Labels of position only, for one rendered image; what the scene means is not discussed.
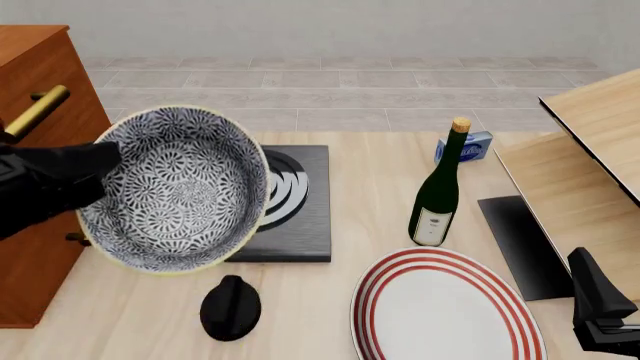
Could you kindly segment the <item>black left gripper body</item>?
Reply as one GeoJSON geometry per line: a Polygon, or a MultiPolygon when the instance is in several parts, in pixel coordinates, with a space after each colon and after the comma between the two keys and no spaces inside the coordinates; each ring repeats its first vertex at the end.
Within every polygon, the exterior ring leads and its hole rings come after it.
{"type": "Polygon", "coordinates": [[[54,179],[30,170],[0,145],[0,240],[50,218],[95,203],[105,196],[102,179],[54,179]]]}

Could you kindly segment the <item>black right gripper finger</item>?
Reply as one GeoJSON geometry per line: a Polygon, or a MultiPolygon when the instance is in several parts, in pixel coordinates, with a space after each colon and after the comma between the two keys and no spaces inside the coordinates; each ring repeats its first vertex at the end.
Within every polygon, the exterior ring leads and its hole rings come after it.
{"type": "Polygon", "coordinates": [[[568,262],[574,287],[573,325],[625,327],[623,320],[638,307],[611,283],[589,251],[575,248],[568,262]]]}

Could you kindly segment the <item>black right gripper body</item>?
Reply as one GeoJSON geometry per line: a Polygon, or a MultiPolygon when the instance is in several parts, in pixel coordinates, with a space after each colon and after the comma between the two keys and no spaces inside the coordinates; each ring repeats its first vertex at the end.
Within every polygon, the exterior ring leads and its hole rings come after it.
{"type": "Polygon", "coordinates": [[[574,333],[584,351],[640,357],[640,324],[622,319],[574,317],[574,333]]]}

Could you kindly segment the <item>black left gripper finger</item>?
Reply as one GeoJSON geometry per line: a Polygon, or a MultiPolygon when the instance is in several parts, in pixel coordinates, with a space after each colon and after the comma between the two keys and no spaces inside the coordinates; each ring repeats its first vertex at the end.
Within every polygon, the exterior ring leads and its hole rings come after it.
{"type": "Polygon", "coordinates": [[[57,148],[13,148],[30,170],[61,180],[95,177],[100,180],[122,161],[114,142],[86,143],[57,148]]]}

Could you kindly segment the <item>black-and-white patterned bowl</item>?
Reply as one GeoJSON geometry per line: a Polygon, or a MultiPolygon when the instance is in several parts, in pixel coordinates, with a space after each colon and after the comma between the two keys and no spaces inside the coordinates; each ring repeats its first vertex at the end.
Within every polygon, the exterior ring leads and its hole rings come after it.
{"type": "Polygon", "coordinates": [[[122,266],[180,275],[222,263],[255,235],[269,201],[266,155],[238,122],[204,107],[133,113],[98,143],[120,164],[77,211],[87,241],[122,266]]]}

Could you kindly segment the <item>round black stove knob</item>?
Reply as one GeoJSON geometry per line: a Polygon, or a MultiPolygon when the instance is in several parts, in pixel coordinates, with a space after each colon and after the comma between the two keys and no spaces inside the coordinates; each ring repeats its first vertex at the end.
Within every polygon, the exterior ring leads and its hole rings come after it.
{"type": "Polygon", "coordinates": [[[255,328],[261,312],[257,290],[238,275],[226,275],[203,299],[199,317],[210,338],[236,341],[255,328]]]}

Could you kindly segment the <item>flat black stove plate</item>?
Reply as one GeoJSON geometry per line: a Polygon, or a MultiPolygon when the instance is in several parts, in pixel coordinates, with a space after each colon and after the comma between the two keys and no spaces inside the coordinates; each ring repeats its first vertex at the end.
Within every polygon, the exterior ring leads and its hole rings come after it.
{"type": "Polygon", "coordinates": [[[326,145],[262,146],[269,203],[252,239],[229,263],[329,263],[331,215],[326,145]]]}

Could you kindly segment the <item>wooden cabinet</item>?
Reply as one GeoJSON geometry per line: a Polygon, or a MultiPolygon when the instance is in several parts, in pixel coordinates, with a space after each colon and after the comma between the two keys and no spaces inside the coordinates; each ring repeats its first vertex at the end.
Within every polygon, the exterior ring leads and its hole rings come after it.
{"type": "MultiPolygon", "coordinates": [[[[34,104],[32,95],[64,86],[70,97],[18,145],[89,143],[110,126],[66,25],[0,25],[0,125],[34,104]]],[[[74,212],[0,241],[0,328],[36,326],[83,251],[65,239],[80,226],[74,212]]]]}

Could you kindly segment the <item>pale wooden rack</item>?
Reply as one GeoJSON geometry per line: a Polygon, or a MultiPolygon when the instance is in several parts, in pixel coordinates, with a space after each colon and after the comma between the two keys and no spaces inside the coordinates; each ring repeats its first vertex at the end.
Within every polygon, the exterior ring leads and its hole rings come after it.
{"type": "Polygon", "coordinates": [[[557,256],[586,248],[640,302],[640,68],[539,104],[561,131],[497,158],[557,256]]]}

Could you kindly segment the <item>white plate with red rings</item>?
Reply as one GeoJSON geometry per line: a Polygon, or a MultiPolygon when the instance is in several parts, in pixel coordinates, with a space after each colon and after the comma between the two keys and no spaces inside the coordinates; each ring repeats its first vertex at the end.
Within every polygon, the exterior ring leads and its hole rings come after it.
{"type": "Polygon", "coordinates": [[[350,306],[360,360],[547,360],[526,302],[495,272],[446,248],[404,248],[363,273],[350,306]]]}

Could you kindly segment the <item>dark green wine bottle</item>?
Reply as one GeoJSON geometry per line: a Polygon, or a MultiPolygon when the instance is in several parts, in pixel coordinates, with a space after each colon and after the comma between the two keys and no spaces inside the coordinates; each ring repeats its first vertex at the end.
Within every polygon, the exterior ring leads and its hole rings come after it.
{"type": "Polygon", "coordinates": [[[457,170],[470,127],[465,117],[453,120],[440,161],[419,188],[408,226],[418,245],[437,247],[446,238],[458,208],[457,170]]]}

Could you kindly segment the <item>small blue printed box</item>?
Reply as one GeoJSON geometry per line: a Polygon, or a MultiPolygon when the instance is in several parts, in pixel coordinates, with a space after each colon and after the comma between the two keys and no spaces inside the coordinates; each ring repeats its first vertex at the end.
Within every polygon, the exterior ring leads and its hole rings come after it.
{"type": "MultiPolygon", "coordinates": [[[[491,142],[493,140],[493,135],[489,131],[478,131],[474,133],[469,133],[467,135],[467,139],[465,140],[464,146],[461,150],[461,155],[459,157],[460,162],[468,162],[468,161],[476,161],[485,158],[491,142]]],[[[438,164],[441,160],[444,149],[446,146],[446,139],[438,140],[435,155],[434,155],[434,163],[438,164]]]]}

